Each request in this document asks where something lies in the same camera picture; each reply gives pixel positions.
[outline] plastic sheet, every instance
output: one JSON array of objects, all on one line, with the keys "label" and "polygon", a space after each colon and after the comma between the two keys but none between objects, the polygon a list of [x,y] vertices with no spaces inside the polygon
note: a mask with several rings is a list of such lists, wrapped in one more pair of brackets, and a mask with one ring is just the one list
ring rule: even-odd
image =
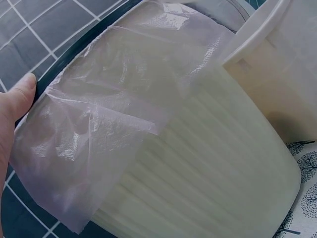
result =
[{"label": "plastic sheet", "polygon": [[156,1],[109,27],[16,131],[10,162],[34,200],[80,232],[232,36],[191,8]]},{"label": "plastic sheet", "polygon": [[237,32],[255,10],[244,0],[164,0],[186,3],[187,6],[209,16],[232,32]]}]

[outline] white plastic container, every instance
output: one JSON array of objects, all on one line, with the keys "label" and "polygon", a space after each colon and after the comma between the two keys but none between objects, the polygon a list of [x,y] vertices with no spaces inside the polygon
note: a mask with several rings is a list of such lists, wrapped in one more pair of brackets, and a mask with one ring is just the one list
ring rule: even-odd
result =
[{"label": "white plastic container", "polygon": [[221,57],[284,142],[317,138],[316,39],[316,0],[267,0]]},{"label": "white plastic container", "polygon": [[272,238],[300,171],[224,69],[149,135],[92,220],[118,238]]}]

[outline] finger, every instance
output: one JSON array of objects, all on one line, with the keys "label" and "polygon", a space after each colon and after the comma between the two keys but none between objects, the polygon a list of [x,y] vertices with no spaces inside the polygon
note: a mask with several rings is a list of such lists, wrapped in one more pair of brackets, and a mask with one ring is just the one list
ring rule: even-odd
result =
[{"label": "finger", "polygon": [[28,73],[7,93],[14,121],[26,114],[32,106],[36,90],[35,75]]}]

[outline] translucent plastic bag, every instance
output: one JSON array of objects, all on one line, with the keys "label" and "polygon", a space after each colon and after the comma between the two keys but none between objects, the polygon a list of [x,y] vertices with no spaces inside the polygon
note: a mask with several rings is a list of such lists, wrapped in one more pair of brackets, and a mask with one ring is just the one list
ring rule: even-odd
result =
[{"label": "translucent plastic bag", "polygon": [[232,36],[189,7],[156,1],[104,31],[16,131],[10,162],[34,200],[80,232]]},{"label": "translucent plastic bag", "polygon": [[163,0],[186,3],[187,6],[209,16],[232,32],[237,32],[255,10],[245,0]]},{"label": "translucent plastic bag", "polygon": [[317,138],[317,1],[267,0],[221,60],[285,142]]}]

